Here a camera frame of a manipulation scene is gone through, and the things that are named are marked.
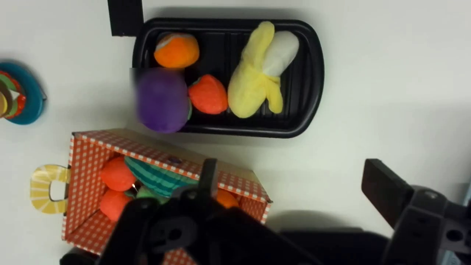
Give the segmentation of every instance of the peeled banana toy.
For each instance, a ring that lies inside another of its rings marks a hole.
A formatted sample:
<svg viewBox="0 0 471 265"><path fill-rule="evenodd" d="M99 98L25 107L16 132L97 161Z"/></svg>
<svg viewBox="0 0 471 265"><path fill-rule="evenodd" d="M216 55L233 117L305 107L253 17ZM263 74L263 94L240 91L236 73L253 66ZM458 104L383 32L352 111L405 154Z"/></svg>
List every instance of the peeled banana toy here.
<svg viewBox="0 0 471 265"><path fill-rule="evenodd" d="M228 102L236 116L250 117L265 99L272 113L283 111L280 74L294 60L297 49L299 39L294 33L275 32L271 21L259 23L230 80Z"/></svg>

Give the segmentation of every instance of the yellow toy banana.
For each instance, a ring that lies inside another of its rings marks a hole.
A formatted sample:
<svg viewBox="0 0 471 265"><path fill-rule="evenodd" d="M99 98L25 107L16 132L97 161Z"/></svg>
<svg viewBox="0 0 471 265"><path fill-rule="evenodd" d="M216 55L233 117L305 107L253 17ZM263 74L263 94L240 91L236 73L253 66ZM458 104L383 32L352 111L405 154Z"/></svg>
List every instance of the yellow toy banana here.
<svg viewBox="0 0 471 265"><path fill-rule="evenodd" d="M262 71L265 54L274 35L274 23L262 21L250 33L241 60L231 76L228 99L233 113L238 117L252 116L265 98L271 111L281 113L283 110L280 76L268 76Z"/></svg>

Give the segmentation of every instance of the orange toy carrot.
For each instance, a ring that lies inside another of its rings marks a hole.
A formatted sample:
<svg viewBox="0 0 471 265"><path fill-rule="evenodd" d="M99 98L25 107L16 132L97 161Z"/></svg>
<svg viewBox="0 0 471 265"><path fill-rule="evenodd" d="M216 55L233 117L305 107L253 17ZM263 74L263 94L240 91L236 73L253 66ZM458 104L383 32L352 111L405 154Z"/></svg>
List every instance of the orange toy carrot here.
<svg viewBox="0 0 471 265"><path fill-rule="evenodd" d="M222 204L224 207L238 207L238 201L236 195L225 189L218 189L216 192L216 201Z"/></svg>
<svg viewBox="0 0 471 265"><path fill-rule="evenodd" d="M106 214L112 222L118 222L124 207L131 201L128 195L124 192L118 192L113 189L106 189L99 208Z"/></svg>
<svg viewBox="0 0 471 265"><path fill-rule="evenodd" d="M115 191L127 191L135 182L135 176L124 161L124 155L107 160L100 170L100 177L106 186Z"/></svg>
<svg viewBox="0 0 471 265"><path fill-rule="evenodd" d="M227 110L228 99L224 85L212 74L203 74L190 88L193 105L202 113L219 114Z"/></svg>

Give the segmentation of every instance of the black object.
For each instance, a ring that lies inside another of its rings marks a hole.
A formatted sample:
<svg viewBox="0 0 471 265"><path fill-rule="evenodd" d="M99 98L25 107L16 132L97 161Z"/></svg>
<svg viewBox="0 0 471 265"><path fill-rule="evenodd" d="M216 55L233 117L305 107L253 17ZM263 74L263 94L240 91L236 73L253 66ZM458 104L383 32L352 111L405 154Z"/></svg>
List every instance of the black object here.
<svg viewBox="0 0 471 265"><path fill-rule="evenodd" d="M291 30L300 41L294 61L281 74L284 96L283 113L274 114L266 102L249 119L240 119L227 110L222 114L203 114L193 108L185 132L211 132L258 136L294 136L311 123L322 95L324 57L318 35L305 21L277 20L277 30ZM259 18L152 18L144 23L135 39L132 57L134 83L158 63L153 51L159 38L168 32L193 33L200 45L196 64L180 70L187 83L212 73L227 86L240 61L240 54Z"/></svg>
<svg viewBox="0 0 471 265"><path fill-rule="evenodd" d="M209 265L433 265L439 248L453 250L462 263L471 263L471 207L408 185L381 160L365 161L362 189L394 223L392 239L361 229L275 233L237 207L218 204L208 194L215 160L205 166L202 177L209 179L202 186L188 188L163 205L149 198L131 201L99 263L159 263L166 250L180 247Z"/></svg>
<svg viewBox="0 0 471 265"><path fill-rule="evenodd" d="M215 175L216 175L216 164L218 160L211 157L211 158L206 158L205 163L203 163L203 169L202 169L202 176L200 176L200 180L199 180L199 194L205 194L208 197L213 197L215 192L216 192L216 183L218 180L215 180Z"/></svg>
<svg viewBox="0 0 471 265"><path fill-rule="evenodd" d="M362 189L394 228L383 263L436 263L440 248L471 263L471 205L412 186L377 158L365 161Z"/></svg>
<svg viewBox="0 0 471 265"><path fill-rule="evenodd" d="M66 254L62 255L60 265L96 265L99 255L84 251L81 248L71 248Z"/></svg>
<svg viewBox="0 0 471 265"><path fill-rule="evenodd" d="M144 23L141 0L107 0L112 35L138 35Z"/></svg>

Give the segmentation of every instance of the black tray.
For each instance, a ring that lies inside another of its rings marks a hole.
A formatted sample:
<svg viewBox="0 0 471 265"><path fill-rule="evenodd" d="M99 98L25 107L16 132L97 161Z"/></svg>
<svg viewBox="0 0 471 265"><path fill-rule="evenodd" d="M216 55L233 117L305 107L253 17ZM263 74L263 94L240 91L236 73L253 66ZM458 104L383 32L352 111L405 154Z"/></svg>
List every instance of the black tray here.
<svg viewBox="0 0 471 265"><path fill-rule="evenodd" d="M180 70L187 83L212 73L227 86L238 64L240 52L259 18L152 18L144 23L135 39L132 57L134 83L158 63L153 51L165 32L193 33L200 43L200 58L191 67ZM258 136L294 136L311 123L322 95L324 58L315 30L300 20L274 20L277 30L291 30L299 36L300 46L294 61L281 74L284 108L280 114L268 110L266 102L249 119L240 119L227 110L211 116L193 108L191 119L183 127L185 132L234 133Z"/></svg>

